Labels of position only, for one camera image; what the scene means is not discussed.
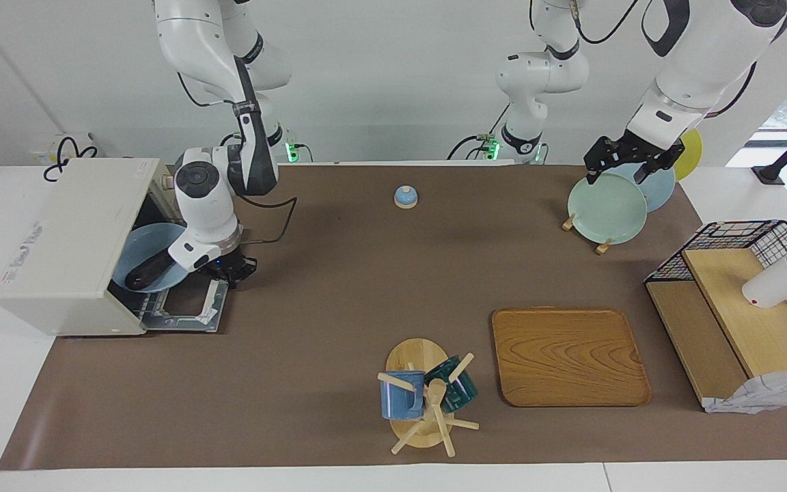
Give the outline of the white toaster oven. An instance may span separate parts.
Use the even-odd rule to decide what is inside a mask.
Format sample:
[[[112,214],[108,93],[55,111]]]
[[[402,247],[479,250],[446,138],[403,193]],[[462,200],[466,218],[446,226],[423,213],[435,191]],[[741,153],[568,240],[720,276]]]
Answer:
[[[156,158],[74,159],[0,277],[0,306],[48,336],[140,336],[138,315],[109,292],[145,200],[179,220]]]

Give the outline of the oven door with handle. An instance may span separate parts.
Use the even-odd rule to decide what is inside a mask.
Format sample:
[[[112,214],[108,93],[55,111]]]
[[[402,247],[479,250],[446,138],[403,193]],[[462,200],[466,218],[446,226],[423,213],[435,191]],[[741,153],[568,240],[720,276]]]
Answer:
[[[190,287],[190,278],[177,286],[146,294],[139,302],[138,320],[148,332],[187,332],[215,333],[221,324],[221,317],[229,286],[225,281],[199,277],[200,282],[206,281],[205,292]],[[202,305],[196,314],[172,314],[167,302],[172,296],[182,295],[187,300],[201,299]]]

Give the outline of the white cup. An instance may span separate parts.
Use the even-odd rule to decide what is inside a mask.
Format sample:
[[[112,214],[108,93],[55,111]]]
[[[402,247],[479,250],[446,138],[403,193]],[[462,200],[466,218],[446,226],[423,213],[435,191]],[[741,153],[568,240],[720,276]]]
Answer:
[[[773,308],[787,300],[787,256],[743,284],[741,293],[759,308]]]

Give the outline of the yellow plate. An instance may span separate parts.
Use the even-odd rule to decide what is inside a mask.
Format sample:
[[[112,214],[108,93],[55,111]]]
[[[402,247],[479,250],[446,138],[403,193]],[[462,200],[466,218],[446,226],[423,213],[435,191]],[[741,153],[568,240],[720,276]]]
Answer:
[[[680,137],[683,152],[674,163],[675,180],[680,182],[693,172],[702,160],[703,140],[697,128],[685,132]]]

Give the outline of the light blue racked plate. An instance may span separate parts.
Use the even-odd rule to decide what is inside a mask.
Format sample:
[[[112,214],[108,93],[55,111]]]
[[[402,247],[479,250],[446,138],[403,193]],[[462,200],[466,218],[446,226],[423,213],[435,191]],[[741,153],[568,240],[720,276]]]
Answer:
[[[674,193],[676,184],[675,171],[672,168],[667,170],[659,170],[648,175],[640,183],[636,182],[636,173],[641,165],[636,165],[631,170],[625,171],[624,176],[630,178],[646,199],[646,208],[649,213],[652,213],[662,206],[671,198]]]

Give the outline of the dark purple eggplant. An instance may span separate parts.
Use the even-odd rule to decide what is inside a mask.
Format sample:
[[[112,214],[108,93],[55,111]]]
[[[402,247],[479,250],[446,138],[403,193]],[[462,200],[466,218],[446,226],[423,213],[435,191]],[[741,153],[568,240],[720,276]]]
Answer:
[[[125,288],[133,290],[133,292],[145,290],[155,284],[160,277],[165,276],[175,263],[168,249],[159,250],[130,270],[126,274],[123,284]]]

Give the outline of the wooden shelf box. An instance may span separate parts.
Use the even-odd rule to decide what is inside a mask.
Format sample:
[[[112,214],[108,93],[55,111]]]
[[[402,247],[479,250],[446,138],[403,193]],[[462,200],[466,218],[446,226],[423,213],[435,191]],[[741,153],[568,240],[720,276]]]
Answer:
[[[691,386],[728,398],[747,380],[787,371],[787,305],[750,304],[741,286],[762,265],[746,249],[687,250],[694,281],[646,284]]]

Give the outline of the wooden mug tree stand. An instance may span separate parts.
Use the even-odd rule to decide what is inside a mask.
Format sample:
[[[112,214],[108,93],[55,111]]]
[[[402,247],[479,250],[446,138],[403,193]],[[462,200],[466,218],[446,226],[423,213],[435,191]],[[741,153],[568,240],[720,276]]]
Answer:
[[[443,445],[447,457],[456,456],[456,449],[451,439],[454,428],[479,430],[477,422],[460,420],[454,412],[443,410],[443,402],[447,396],[453,396],[454,385],[471,364],[474,355],[467,354],[447,376],[433,377],[428,383],[412,384],[403,376],[411,373],[426,374],[443,362],[449,360],[447,353],[435,342],[425,338],[411,338],[396,345],[385,361],[385,370],[378,373],[378,380],[389,394],[394,388],[406,393],[405,403],[409,410],[417,412],[417,418],[389,418],[396,444],[391,453],[399,454],[406,446],[412,448],[433,448]]]

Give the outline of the pale green plate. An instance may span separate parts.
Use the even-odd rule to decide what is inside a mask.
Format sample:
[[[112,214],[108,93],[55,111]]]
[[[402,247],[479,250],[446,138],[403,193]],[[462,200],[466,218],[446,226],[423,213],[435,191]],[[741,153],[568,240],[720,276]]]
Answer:
[[[566,203],[566,227],[590,242],[609,246],[636,237],[646,226],[646,197],[638,186],[615,174],[600,175],[594,183],[582,178]]]

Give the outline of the grey checked cloth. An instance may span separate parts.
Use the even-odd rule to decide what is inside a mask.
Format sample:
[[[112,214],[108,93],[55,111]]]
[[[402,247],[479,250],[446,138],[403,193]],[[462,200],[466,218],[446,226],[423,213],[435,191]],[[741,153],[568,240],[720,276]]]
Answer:
[[[787,371],[775,371],[747,380],[728,398],[702,398],[705,412],[756,414],[787,406]]]

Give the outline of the dark green mug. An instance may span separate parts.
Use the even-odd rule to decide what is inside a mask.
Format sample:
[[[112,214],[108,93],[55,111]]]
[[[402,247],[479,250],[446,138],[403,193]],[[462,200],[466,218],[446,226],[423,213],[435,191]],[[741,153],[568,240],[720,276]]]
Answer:
[[[445,413],[462,410],[478,395],[477,387],[466,370],[463,370],[453,382],[450,380],[451,374],[455,372],[460,364],[461,358],[458,355],[454,355],[431,368],[424,376],[424,383],[427,385],[434,379],[441,379],[446,383],[446,393],[443,400],[441,400],[441,410]]]

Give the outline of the wooden serving tray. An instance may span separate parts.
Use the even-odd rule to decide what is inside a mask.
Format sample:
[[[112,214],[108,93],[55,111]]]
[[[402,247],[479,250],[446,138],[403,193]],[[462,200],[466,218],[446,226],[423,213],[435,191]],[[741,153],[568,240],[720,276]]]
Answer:
[[[652,400],[630,323],[616,308],[500,308],[491,314],[491,336],[501,398],[512,407],[634,407]]]

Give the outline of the wooden plate rack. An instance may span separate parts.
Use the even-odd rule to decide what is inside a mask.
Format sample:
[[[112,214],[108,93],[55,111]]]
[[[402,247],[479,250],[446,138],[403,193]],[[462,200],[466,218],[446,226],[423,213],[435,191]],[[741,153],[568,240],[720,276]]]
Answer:
[[[562,226],[560,226],[562,230],[564,230],[565,232],[570,232],[573,230],[579,232],[578,229],[575,227],[575,218],[577,218],[576,214],[569,215],[568,218],[565,220],[565,222],[563,222]],[[604,255],[609,250],[611,246],[611,242],[612,242],[612,237],[609,237],[603,243],[597,244],[596,249],[594,249],[594,253],[596,253],[599,256]]]

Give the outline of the brown table mat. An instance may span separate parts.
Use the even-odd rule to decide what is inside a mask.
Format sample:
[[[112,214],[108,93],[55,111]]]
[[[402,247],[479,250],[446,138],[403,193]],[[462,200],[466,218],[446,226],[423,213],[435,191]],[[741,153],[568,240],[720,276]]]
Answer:
[[[298,204],[280,243],[225,302],[218,333],[59,338],[0,470],[365,466],[398,455],[376,374],[397,343],[475,355],[456,463],[787,460],[787,407],[708,414],[644,278],[700,227],[677,188],[631,242],[594,254],[563,232],[577,166],[284,166]],[[400,186],[418,205],[394,204]],[[631,408],[514,408],[499,394],[491,314],[610,306],[630,322],[652,400]]]

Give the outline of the blue mug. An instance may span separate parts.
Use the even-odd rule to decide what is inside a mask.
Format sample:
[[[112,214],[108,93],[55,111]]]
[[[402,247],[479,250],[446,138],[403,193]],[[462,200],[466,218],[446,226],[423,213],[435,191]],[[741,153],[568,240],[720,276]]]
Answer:
[[[378,373],[381,413],[387,420],[418,420],[424,414],[424,372],[400,370]]]

